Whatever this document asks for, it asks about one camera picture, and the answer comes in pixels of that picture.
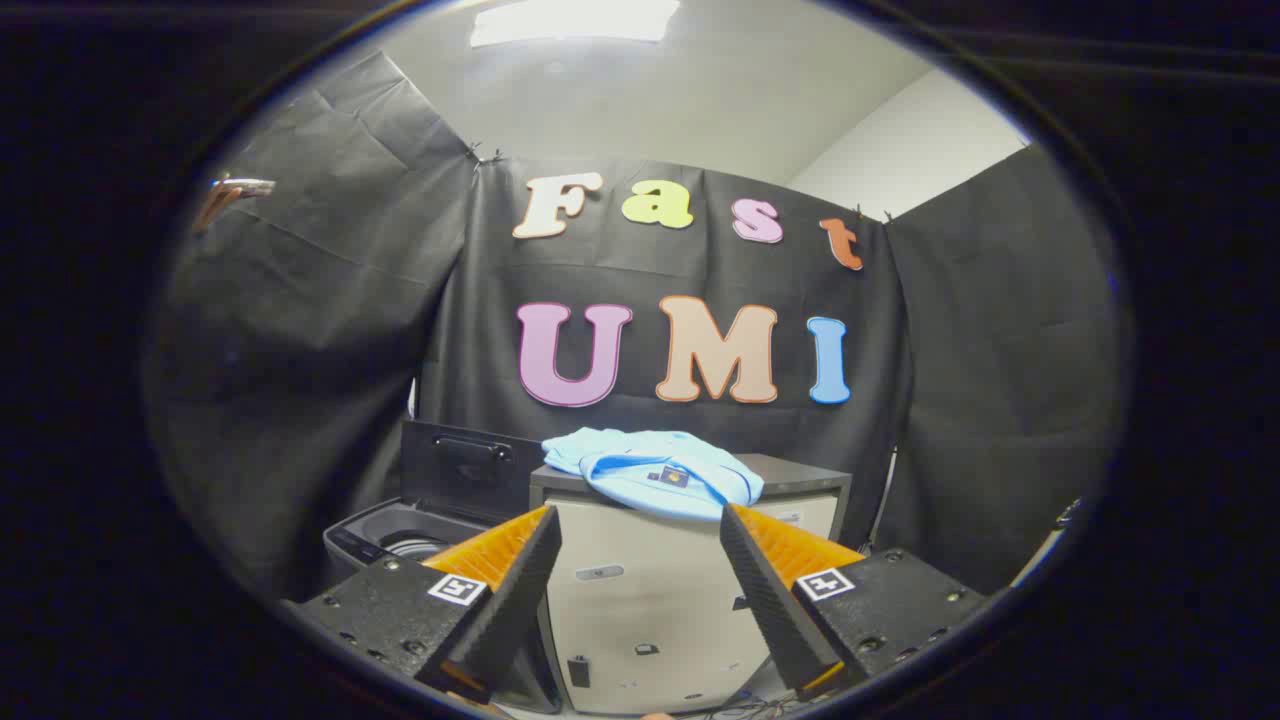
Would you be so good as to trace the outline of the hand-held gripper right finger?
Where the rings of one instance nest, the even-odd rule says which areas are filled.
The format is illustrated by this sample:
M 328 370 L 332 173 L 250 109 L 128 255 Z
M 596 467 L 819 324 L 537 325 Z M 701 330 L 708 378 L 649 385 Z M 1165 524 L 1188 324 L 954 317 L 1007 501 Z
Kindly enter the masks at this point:
M 846 691 L 960 632 L 989 597 L 906 550 L 870 555 L 730 503 L 719 543 L 799 700 Z

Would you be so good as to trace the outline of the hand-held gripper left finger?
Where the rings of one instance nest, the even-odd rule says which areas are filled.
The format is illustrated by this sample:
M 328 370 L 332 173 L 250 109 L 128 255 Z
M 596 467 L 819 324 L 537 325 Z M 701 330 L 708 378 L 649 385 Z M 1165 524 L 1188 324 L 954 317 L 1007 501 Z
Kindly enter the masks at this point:
M 380 503 L 324 534 L 346 575 L 285 609 L 402 685 L 480 705 L 557 706 L 535 628 L 561 541 L 549 507 L 488 527 Z

